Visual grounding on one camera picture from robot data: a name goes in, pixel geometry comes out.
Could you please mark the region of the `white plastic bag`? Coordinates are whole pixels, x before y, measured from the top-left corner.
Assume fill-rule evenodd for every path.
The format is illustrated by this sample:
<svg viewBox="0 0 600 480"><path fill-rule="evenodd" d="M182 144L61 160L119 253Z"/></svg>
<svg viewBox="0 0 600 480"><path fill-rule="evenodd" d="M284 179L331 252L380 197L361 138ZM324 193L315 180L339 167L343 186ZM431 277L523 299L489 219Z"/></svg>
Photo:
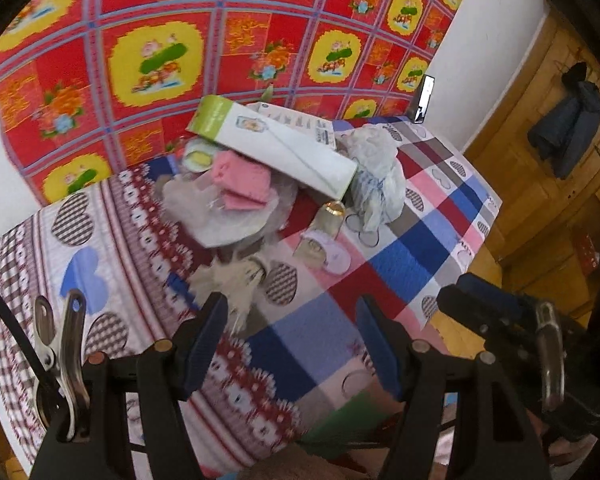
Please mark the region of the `white plastic bag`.
<svg viewBox="0 0 600 480"><path fill-rule="evenodd" d="M406 179L398 159L398 144L380 125L348 130L339 141L358 165L349 188L353 209L362 230L375 232L399 218L404 207Z"/></svg>

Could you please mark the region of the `white green selfie stick box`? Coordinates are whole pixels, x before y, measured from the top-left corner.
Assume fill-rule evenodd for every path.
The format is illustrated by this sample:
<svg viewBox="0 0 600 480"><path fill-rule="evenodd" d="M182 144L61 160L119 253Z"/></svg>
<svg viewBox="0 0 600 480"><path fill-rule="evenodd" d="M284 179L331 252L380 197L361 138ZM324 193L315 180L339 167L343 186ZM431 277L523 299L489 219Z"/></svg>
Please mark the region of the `white green selfie stick box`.
<svg viewBox="0 0 600 480"><path fill-rule="evenodd" d="M186 130L342 200L358 164L313 136L224 96L204 96Z"/></svg>

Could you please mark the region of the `white blue printed box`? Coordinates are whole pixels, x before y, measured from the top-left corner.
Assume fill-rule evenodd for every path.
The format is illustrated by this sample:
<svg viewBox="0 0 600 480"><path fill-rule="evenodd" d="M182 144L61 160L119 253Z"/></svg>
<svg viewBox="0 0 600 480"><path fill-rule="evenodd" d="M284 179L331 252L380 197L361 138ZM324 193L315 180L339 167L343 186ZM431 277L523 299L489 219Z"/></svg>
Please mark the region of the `white blue printed box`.
<svg viewBox="0 0 600 480"><path fill-rule="evenodd" d="M327 145L332 150L337 147L334 126L328 119L265 102L249 103L247 107L254 112L310 136L316 142Z"/></svg>

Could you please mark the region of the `silver spring clamp right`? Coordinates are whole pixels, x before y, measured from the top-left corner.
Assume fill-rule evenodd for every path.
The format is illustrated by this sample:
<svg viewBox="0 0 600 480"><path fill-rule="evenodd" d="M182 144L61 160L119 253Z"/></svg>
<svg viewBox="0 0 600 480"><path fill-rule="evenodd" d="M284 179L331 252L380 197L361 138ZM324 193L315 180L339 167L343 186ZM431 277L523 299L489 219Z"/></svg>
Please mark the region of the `silver spring clamp right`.
<svg viewBox="0 0 600 480"><path fill-rule="evenodd" d="M555 411L565 399L565 365L562 329L554 304L539 301L534 306L535 341L541 369L542 411Z"/></svg>

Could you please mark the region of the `silver spring clamp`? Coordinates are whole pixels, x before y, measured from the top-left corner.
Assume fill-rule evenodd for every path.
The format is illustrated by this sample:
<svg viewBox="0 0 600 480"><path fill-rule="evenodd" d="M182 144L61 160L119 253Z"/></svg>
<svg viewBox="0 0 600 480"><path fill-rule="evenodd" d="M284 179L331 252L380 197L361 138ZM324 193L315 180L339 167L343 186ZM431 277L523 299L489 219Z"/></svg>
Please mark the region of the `silver spring clamp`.
<svg viewBox="0 0 600 480"><path fill-rule="evenodd" d="M539 301L534 306L535 341L541 369L542 411L555 411L565 399L565 365L562 329L554 304Z"/></svg>
<svg viewBox="0 0 600 480"><path fill-rule="evenodd" d="M86 299L79 289L70 289L59 327L54 311L44 296L35 299L33 310L34 350L44 368L45 382L34 385L34 409L48 429L62 409L67 418L60 426L61 442L70 442L82 431L90 397L82 375L82 337Z"/></svg>

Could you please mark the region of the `wooden wardrobe door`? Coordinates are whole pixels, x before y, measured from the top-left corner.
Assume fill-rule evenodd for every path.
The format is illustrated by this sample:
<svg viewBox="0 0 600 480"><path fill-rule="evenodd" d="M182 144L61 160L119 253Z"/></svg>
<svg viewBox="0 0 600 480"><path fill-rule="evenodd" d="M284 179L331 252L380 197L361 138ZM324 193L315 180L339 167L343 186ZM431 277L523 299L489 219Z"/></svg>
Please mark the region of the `wooden wardrobe door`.
<svg viewBox="0 0 600 480"><path fill-rule="evenodd" d="M503 203L486 248L509 292L546 298L572 318L592 310L600 280L582 269L577 244L600 235L600 126L565 179L555 177L528 132L567 90L562 75L586 65L600 89L600 63L576 30L550 11L518 75L465 154Z"/></svg>

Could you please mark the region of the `silver spring clamp left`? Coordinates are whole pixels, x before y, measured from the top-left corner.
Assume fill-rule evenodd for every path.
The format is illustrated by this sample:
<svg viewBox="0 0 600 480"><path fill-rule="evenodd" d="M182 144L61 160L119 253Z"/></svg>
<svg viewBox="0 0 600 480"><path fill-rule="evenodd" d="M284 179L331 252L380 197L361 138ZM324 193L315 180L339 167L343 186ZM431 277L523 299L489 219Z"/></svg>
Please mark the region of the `silver spring clamp left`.
<svg viewBox="0 0 600 480"><path fill-rule="evenodd" d="M86 299L79 289L70 289L59 327L54 311L44 296L35 299L33 310L34 350L44 368L45 382L34 385L34 409L48 429L62 409L67 418L60 426L61 442L70 442L82 431L90 397L82 375L82 337Z"/></svg>

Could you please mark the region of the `patchwork heart bed sheet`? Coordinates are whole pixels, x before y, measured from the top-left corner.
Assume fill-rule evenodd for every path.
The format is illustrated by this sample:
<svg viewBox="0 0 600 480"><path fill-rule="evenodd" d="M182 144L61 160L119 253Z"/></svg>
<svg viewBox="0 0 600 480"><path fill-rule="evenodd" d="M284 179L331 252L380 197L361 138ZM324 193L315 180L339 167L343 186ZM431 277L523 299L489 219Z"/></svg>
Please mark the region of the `patchwork heart bed sheet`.
<svg viewBox="0 0 600 480"><path fill-rule="evenodd" d="M201 236L164 206L189 190L174 157L159 157L39 210L0 237L0 294L26 332L35 299L56 313L68 292L86 300L82 351L132 356L172 336L212 292L230 317L201 389L182 406L202 471L244 469L365 402L374 370L354 324L370 294L414 336L442 287L465 273L501 200L445 140L401 118L384 121L405 177L403 209L367 232L354 212L277 185L286 212L253 246L233 248L235 229L209 181L198 207Z"/></svg>

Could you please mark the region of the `colourful foam floor mat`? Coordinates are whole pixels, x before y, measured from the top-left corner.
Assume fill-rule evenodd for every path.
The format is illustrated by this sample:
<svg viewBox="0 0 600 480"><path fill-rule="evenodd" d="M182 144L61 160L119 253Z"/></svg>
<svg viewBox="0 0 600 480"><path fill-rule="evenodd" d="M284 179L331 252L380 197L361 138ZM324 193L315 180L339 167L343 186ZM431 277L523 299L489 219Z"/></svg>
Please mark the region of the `colourful foam floor mat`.
<svg viewBox="0 0 600 480"><path fill-rule="evenodd" d="M303 451L330 460L353 451L388 450L396 436L405 404L385 391L367 389L304 434Z"/></svg>

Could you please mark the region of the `clear plastic packaging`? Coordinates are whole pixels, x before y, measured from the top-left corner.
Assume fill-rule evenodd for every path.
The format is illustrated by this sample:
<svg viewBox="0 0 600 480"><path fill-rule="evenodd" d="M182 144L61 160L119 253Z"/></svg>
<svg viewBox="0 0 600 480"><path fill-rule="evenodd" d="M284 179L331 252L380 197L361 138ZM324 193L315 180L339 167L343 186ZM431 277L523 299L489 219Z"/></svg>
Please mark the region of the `clear plastic packaging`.
<svg viewBox="0 0 600 480"><path fill-rule="evenodd" d="M162 216L176 223L203 248L247 246L286 226L298 196L293 180L274 172L270 197L260 209L230 209L210 172L165 180L159 193Z"/></svg>

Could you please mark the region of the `dark jacket on door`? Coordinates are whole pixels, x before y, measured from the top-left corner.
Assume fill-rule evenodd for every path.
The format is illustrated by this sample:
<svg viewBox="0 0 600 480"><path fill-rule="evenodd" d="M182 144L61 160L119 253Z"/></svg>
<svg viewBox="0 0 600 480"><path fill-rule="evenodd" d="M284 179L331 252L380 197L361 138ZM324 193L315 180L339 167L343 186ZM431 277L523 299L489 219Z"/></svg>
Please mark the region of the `dark jacket on door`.
<svg viewBox="0 0 600 480"><path fill-rule="evenodd" d="M562 75L567 95L527 134L559 180L566 180L576 168L600 126L600 88L586 79L587 70L586 63L579 62Z"/></svg>

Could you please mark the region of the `silver ointment tube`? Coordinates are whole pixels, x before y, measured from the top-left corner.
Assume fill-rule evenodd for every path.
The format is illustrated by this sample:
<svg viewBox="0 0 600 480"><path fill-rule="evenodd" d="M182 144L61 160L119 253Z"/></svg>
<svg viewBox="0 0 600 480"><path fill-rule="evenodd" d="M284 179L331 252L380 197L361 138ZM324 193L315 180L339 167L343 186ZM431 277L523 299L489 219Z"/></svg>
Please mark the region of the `silver ointment tube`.
<svg viewBox="0 0 600 480"><path fill-rule="evenodd" d="M342 227L346 208L339 200L324 203L318 208L308 228L300 233L294 258L306 266L318 269L327 263L328 250L336 242Z"/></svg>

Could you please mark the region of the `pink paper receipt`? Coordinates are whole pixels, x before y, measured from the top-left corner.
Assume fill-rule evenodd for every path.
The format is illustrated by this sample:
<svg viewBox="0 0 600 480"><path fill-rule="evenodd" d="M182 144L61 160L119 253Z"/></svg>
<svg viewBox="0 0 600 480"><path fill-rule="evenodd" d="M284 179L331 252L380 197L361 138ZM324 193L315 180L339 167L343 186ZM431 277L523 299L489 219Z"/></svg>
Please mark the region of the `pink paper receipt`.
<svg viewBox="0 0 600 480"><path fill-rule="evenodd" d="M215 156L211 179L228 210L263 209L270 199L271 170L233 151Z"/></svg>

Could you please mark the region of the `smartphone on bed corner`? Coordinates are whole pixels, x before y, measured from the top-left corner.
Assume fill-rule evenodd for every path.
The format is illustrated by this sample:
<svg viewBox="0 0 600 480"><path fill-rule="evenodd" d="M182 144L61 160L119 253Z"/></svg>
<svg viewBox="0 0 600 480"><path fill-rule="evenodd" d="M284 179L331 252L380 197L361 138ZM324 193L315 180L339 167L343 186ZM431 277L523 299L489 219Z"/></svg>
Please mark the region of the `smartphone on bed corner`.
<svg viewBox="0 0 600 480"><path fill-rule="evenodd" d="M412 102L406 111L406 116L413 124L422 124L425 121L430 100L434 93L435 82L433 76L422 76Z"/></svg>

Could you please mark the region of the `red floral headboard cloth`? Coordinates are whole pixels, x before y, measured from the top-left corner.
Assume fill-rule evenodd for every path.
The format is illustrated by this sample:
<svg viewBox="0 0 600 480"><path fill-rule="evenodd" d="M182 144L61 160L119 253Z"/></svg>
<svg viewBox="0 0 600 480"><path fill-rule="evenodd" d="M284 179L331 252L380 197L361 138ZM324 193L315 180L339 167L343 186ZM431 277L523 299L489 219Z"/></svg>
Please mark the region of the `red floral headboard cloth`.
<svg viewBox="0 0 600 480"><path fill-rule="evenodd" d="M203 96L403 114L463 0L30 0L0 37L6 152L53 203L176 151Z"/></svg>

